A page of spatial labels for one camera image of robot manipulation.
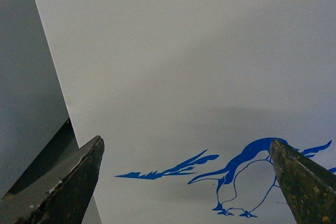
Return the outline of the camera left gripper right finger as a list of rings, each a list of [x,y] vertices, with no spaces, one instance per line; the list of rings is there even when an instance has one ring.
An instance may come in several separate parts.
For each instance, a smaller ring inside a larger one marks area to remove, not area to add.
[[[335,223],[335,174],[279,139],[270,155],[296,223]]]

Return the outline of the camera left gripper left finger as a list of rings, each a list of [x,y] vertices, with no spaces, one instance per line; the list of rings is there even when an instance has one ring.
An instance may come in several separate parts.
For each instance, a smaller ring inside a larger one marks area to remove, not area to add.
[[[30,186],[1,204],[1,223],[81,223],[104,152],[96,136]]]

